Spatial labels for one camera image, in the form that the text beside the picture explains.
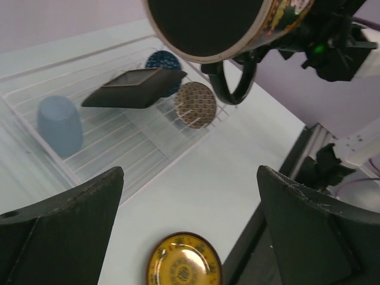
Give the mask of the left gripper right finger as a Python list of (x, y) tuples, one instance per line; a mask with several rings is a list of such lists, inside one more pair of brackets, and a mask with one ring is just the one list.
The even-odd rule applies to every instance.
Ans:
[(268, 166), (256, 176), (283, 284), (379, 284), (379, 213)]

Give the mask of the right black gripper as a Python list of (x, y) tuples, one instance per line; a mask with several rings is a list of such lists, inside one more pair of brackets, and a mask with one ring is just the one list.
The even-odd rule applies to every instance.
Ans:
[(356, 18), (364, 1), (315, 1), (303, 21), (278, 40), (284, 59), (303, 52), (303, 69), (328, 82), (379, 74), (379, 26)]

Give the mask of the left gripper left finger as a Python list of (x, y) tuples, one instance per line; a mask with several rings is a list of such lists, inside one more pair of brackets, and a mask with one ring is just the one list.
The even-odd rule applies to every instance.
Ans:
[(117, 166), (1, 214), (1, 284), (97, 284), (123, 186)]

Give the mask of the red mug black handle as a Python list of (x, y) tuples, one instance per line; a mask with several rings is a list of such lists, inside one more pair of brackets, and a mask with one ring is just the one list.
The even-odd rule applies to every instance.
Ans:
[(239, 105), (258, 62), (294, 30), (313, 1), (148, 0), (159, 39), (182, 59), (201, 65), (220, 101)]

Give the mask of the light blue cup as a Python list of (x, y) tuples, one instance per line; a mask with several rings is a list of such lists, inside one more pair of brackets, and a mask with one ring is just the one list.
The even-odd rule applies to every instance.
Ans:
[(40, 102), (37, 129), (59, 157), (75, 154), (83, 144), (80, 114), (73, 102), (63, 96), (49, 96)]

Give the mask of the round yellow black saucer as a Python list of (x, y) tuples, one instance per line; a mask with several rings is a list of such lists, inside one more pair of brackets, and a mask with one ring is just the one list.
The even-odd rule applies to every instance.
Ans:
[(145, 283), (221, 285), (223, 268), (209, 241), (192, 232), (176, 232), (163, 238), (151, 251)]

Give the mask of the white wire dish rack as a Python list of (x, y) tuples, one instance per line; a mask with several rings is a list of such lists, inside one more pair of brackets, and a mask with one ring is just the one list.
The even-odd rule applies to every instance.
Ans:
[[(127, 200), (235, 111), (217, 102), (216, 114), (204, 121), (175, 96), (141, 110), (82, 105), (104, 83), (142, 70), (148, 57), (161, 50), (165, 45), (149, 35), (77, 61), (1, 80), (1, 105), (7, 111), (1, 119), (2, 164), (8, 171), (21, 168), (26, 176), (21, 186), (33, 186), (32, 201), (80, 185), (114, 166), (125, 173), (122, 199)], [(75, 106), (82, 127), (81, 147), (65, 157), (38, 131), (39, 104), (52, 96)]]

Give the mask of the black square floral plate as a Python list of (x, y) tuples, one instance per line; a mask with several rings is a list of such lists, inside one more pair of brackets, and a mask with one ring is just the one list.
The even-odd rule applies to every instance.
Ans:
[(145, 109), (164, 97), (187, 73), (178, 69), (146, 68), (124, 72), (92, 92), (82, 107)]

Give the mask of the blue triangle pattern bowl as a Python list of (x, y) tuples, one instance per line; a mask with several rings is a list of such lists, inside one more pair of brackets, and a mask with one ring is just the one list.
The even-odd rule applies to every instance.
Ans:
[(170, 97), (175, 94), (187, 75), (182, 70), (178, 58), (166, 50), (152, 53), (145, 63), (145, 69), (156, 70), (154, 83), (161, 97)]

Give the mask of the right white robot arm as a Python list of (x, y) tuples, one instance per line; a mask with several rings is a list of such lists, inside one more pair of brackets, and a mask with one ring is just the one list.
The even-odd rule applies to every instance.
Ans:
[[(379, 26), (355, 18), (363, 1), (290, 1), (299, 16), (281, 40), (280, 54), (289, 59), (303, 52), (303, 69), (313, 68), (328, 81), (351, 81), (379, 75)], [(338, 185), (379, 154), (379, 119), (353, 134), (327, 141), (328, 131), (315, 125), (290, 172), (290, 178), (316, 190)]]

